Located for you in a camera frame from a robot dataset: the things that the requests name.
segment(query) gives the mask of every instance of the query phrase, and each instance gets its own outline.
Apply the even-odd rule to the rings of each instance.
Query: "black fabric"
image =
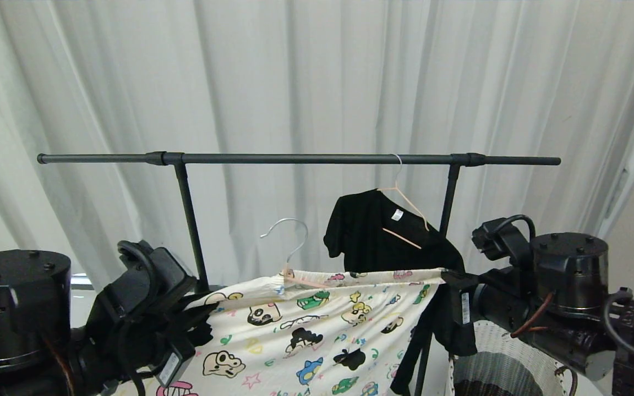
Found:
[[[402,212],[397,220],[396,211]],[[412,241],[410,245],[383,228]],[[324,244],[330,257],[344,254],[345,271],[395,271],[448,268],[464,271],[461,254],[451,243],[424,220],[397,205],[382,191],[369,190],[345,195],[337,200],[327,225]],[[412,380],[415,363],[428,333],[449,353],[469,356],[476,353],[473,326],[458,326],[452,319],[450,291],[441,285],[420,316],[412,341],[398,367],[391,389],[405,393]]]

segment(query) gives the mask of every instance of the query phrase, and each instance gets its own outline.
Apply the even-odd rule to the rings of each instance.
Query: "brown wire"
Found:
[[[73,387],[73,373],[70,371],[70,367],[68,367],[68,364],[66,364],[65,360],[63,360],[63,356],[61,356],[60,353],[58,353],[57,349],[55,349],[55,345],[53,345],[53,343],[51,343],[48,338],[41,338],[43,338],[43,342],[46,343],[46,346],[48,346],[51,354],[53,354],[53,357],[58,362],[58,366],[60,366],[61,370],[63,370],[63,374],[65,374],[65,382],[68,384],[68,389],[70,389],[70,396],[75,396],[75,387]]]
[[[533,323],[535,323],[536,320],[538,320],[539,316],[544,313],[544,310],[548,307],[549,303],[551,303],[551,299],[553,297],[554,297],[554,293],[550,291],[546,295],[546,298],[544,298],[544,302],[542,303],[542,305],[540,305],[538,310],[535,311],[535,313],[533,313],[533,316],[530,316],[530,318],[525,323],[523,323],[523,325],[520,326],[518,330],[513,331],[510,337],[518,338],[522,333],[525,333],[525,331],[528,331],[528,328],[530,328],[530,326],[533,325]]]
[[[569,396],[574,396],[576,394],[576,388],[579,385],[579,375],[576,371],[569,368],[569,366],[561,366],[554,370],[554,375],[558,376],[559,374],[564,373],[564,371],[571,371],[571,389],[569,389]]]

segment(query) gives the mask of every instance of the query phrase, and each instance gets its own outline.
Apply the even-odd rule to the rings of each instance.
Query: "black clothes rail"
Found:
[[[451,217],[451,206],[456,190],[456,181],[462,166],[482,165],[559,165],[558,157],[544,156],[485,156],[479,153],[453,153],[452,155],[400,155],[403,164],[412,165],[449,165],[449,177],[445,202],[442,208],[440,233],[447,236]],[[189,183],[187,182],[187,163],[331,163],[344,165],[377,165],[400,163],[395,155],[258,155],[257,153],[180,153],[153,151],[140,155],[38,155],[38,163],[148,163],[157,166],[173,166],[178,178],[183,209],[192,243],[192,252],[197,265],[199,281],[197,291],[209,291],[209,280],[204,266],[202,247],[199,241],[197,221],[192,206]],[[421,351],[418,366],[415,396],[421,396],[425,384],[427,361],[430,354],[432,335],[429,334],[425,347]]]

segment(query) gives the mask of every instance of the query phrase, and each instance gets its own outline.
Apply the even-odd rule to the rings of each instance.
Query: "curtain fold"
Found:
[[[98,288],[123,239],[193,268],[171,168],[35,160],[156,150],[561,156],[462,169],[449,237],[479,273],[504,264],[469,241],[491,218],[607,230],[634,152],[634,2],[0,2],[0,250],[68,254]],[[342,268],[321,242],[335,201],[391,187],[397,166],[188,171],[210,283],[227,285],[279,271],[302,231],[258,235],[282,217],[309,226],[296,267]],[[446,183],[446,166],[400,177],[435,227]]]

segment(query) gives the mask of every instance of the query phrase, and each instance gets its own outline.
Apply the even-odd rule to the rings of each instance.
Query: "metal hook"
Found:
[[[273,224],[271,226],[271,228],[269,228],[269,231],[267,233],[265,233],[264,235],[259,236],[259,238],[264,238],[266,236],[269,236],[269,234],[271,233],[272,229],[275,228],[275,226],[277,226],[278,224],[282,223],[283,221],[297,221],[297,223],[302,224],[302,227],[305,229],[305,238],[304,240],[302,240],[302,243],[300,245],[297,245],[297,248],[295,248],[293,251],[290,252],[290,254],[287,255],[287,259],[285,259],[286,263],[290,263],[290,258],[292,257],[293,254],[295,254],[296,251],[300,250],[300,248],[302,248],[303,245],[305,245],[305,243],[307,242],[307,235],[309,235],[310,231],[309,228],[307,228],[307,224],[304,223],[304,221],[302,220],[298,220],[296,218],[292,218],[292,217],[287,217],[287,218],[281,218],[280,220],[276,221],[275,224]]]
[[[395,174],[395,187],[398,186],[398,178],[400,177],[400,172],[402,172],[403,170],[403,158],[400,158],[399,155],[396,155],[394,153],[394,156],[396,156],[396,158],[398,158],[398,161],[400,161],[400,168],[398,168],[398,173]]]

